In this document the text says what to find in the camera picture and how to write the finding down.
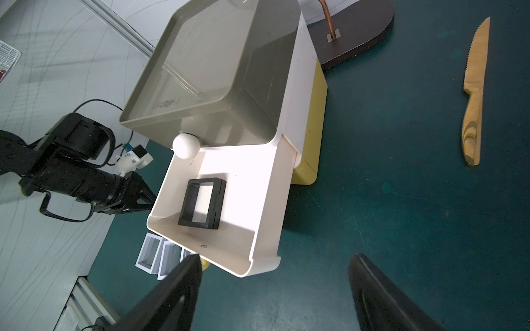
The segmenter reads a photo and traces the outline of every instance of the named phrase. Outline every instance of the yellow container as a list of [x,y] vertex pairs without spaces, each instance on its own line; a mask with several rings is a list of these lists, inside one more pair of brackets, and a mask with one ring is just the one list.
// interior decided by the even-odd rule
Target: yellow container
[[324,78],[322,67],[317,61],[302,160],[293,170],[291,184],[311,185],[316,181],[316,175],[319,170],[320,144],[322,141],[327,94],[328,84]]

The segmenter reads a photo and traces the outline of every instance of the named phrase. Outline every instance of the yellow object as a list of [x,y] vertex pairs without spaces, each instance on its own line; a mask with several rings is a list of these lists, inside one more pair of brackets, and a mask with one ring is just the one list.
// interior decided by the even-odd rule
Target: yellow object
[[302,160],[293,170],[291,184],[311,185],[316,181],[316,174],[319,170],[320,143],[322,141],[327,94],[328,84],[324,78],[322,67],[317,61],[313,90],[311,91],[311,104],[307,116]]
[[462,122],[462,151],[467,165],[474,167],[480,162],[480,140],[482,136],[482,94],[484,75],[488,61],[490,18],[480,24],[475,32],[464,77],[464,91],[469,95],[467,109]]
[[202,264],[202,271],[206,270],[210,266],[210,263],[203,258],[200,259],[200,264]]

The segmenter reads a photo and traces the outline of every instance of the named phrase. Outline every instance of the black cable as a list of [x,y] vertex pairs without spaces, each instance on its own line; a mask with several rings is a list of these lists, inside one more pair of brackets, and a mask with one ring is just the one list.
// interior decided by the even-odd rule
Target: black cable
[[81,331],[86,330],[86,329],[88,329],[88,328],[91,328],[91,329],[98,328],[98,329],[101,330],[101,331],[105,331],[105,328],[102,327],[102,326],[99,326],[99,325],[89,325],[89,326],[85,326],[84,328],[81,329]]
[[104,103],[108,103],[108,104],[110,104],[111,106],[114,106],[114,107],[118,108],[119,110],[123,111],[122,108],[116,106],[116,105],[113,104],[112,102],[108,102],[107,100],[103,100],[103,99],[90,99],[90,100],[87,100],[87,101],[83,102],[83,103],[80,104],[79,106],[77,106],[77,108],[74,109],[73,113],[76,113],[76,112],[79,110],[79,108],[81,108],[82,106],[84,106],[84,105],[86,105],[87,103],[92,102],[92,101],[101,101],[101,102],[104,102]]
[[127,140],[127,142],[125,143],[125,145],[123,146],[123,148],[121,149],[121,152],[120,152],[120,156],[123,155],[123,151],[125,150],[125,147],[131,142],[131,140],[133,139],[133,133],[134,131],[131,130],[131,136],[129,137],[129,140]]
[[[116,146],[116,148],[114,150],[116,150],[118,147],[122,146],[123,145],[123,148],[121,149],[121,152],[120,152],[120,157],[123,155],[123,151],[125,150],[125,147],[131,142],[131,140],[133,139],[133,134],[134,134],[134,131],[131,130],[131,135],[129,137],[129,140],[125,143],[125,144],[119,144],[118,146]],[[110,165],[110,166],[113,166],[113,165],[116,165],[116,163],[107,163],[107,165]]]

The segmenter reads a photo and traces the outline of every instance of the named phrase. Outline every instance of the copper pipe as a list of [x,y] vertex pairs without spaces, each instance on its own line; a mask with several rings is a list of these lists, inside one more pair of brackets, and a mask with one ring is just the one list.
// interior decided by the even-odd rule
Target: copper pipe
[[330,10],[328,9],[328,4],[326,0],[319,0],[322,5],[322,10],[324,11],[324,16],[326,17],[326,23],[328,24],[328,29],[330,29],[331,40],[336,38],[335,29],[333,28],[333,23],[331,22]]

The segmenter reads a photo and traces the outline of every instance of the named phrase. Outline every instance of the white ball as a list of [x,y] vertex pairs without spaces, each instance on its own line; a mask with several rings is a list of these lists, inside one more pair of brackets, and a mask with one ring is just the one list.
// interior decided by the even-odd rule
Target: white ball
[[173,139],[173,152],[181,159],[194,158],[199,149],[199,139],[189,133],[181,133]]

